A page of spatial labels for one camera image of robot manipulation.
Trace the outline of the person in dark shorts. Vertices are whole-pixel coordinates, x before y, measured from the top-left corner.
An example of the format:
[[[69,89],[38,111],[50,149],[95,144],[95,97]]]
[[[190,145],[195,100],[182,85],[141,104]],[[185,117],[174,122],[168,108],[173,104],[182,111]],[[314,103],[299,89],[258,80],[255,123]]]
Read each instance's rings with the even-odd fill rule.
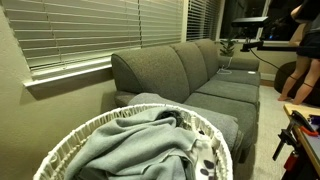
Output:
[[[297,90],[292,103],[301,104],[311,93],[320,78],[320,9],[319,0],[303,0],[303,3],[291,12],[291,17],[298,23],[308,23],[309,26],[297,47],[297,60],[294,72],[287,78],[279,101],[289,100],[289,91],[296,81],[305,73],[303,84]]]

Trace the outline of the white leaf-pattern pillow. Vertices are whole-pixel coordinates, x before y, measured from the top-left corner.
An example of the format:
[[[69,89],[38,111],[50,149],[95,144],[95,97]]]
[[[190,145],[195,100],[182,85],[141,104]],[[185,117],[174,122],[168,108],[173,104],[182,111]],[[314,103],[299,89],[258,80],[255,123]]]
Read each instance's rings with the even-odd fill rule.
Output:
[[[192,147],[193,167],[196,180],[215,180],[215,157],[211,140],[198,133]]]

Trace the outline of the wooden table with clamps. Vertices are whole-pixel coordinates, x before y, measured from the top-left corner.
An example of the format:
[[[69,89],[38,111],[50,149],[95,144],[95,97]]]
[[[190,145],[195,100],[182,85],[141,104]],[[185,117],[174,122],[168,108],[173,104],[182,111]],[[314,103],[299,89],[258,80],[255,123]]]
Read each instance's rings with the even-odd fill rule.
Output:
[[[285,144],[293,150],[284,163],[281,180],[320,180],[320,134],[317,125],[320,110],[301,105],[285,104],[283,109],[289,124],[278,135],[273,160],[278,158]]]

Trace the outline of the green blanket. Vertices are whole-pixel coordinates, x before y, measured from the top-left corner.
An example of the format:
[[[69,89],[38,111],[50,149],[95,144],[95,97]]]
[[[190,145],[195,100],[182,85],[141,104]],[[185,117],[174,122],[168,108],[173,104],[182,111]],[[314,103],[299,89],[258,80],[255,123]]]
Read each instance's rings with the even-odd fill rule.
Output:
[[[190,180],[195,135],[181,113],[158,107],[98,129],[68,165],[64,180]]]

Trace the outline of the white woven basket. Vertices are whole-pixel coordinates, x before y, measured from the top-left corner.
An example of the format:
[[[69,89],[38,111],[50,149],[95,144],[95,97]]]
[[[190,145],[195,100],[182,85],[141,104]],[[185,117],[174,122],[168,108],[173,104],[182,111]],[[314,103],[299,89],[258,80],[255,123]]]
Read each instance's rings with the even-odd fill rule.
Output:
[[[72,130],[48,152],[34,174],[33,180],[63,180],[67,166],[97,128],[116,118],[128,118],[147,109],[157,107],[166,107],[178,111],[182,128],[203,133],[205,137],[208,137],[212,142],[213,157],[216,159],[214,167],[216,179],[233,180],[233,162],[222,133],[198,113],[169,104],[138,104],[117,108],[85,122]]]

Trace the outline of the white window blinds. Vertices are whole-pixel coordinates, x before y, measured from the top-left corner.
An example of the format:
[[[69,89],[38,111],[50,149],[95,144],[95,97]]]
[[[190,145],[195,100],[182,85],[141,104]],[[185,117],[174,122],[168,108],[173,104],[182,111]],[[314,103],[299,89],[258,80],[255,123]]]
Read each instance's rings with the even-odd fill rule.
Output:
[[[111,54],[181,40],[183,0],[1,0],[34,79],[110,64]]]

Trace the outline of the dark round ottoman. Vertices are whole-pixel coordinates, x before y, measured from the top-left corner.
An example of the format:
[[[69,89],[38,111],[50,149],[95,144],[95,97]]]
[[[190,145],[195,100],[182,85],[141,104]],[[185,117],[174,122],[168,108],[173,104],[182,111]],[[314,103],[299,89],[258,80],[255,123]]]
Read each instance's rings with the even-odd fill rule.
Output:
[[[287,78],[294,72],[296,66],[296,62],[292,61],[289,63],[283,64],[276,73],[275,79],[274,79],[274,89],[281,93],[283,90],[283,86],[287,80]],[[305,72],[294,84],[292,89],[289,91],[288,96],[291,98],[294,98],[297,90],[300,88],[300,86],[304,83],[305,77],[307,75],[307,72]],[[314,85],[314,88],[310,92],[310,94],[304,99],[304,103],[316,107],[320,107],[320,78],[317,80],[317,82]]]

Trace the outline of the grey fabric couch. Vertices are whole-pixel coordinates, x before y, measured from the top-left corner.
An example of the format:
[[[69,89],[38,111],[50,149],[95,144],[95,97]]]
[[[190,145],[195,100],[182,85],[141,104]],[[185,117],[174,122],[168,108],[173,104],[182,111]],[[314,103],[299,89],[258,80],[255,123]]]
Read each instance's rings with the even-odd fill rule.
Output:
[[[218,54],[210,39],[116,52],[120,106],[163,103],[193,110],[218,128],[234,162],[246,161],[259,114],[259,62]]]

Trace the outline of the green potted plant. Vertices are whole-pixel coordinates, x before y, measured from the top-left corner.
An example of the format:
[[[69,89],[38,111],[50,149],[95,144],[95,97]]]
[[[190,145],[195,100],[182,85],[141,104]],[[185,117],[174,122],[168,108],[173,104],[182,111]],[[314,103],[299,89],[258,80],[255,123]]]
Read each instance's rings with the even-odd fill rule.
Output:
[[[220,44],[222,48],[220,49],[220,55],[226,57],[232,57],[234,54],[234,45],[236,44],[236,40],[233,39],[225,39],[221,40]]]

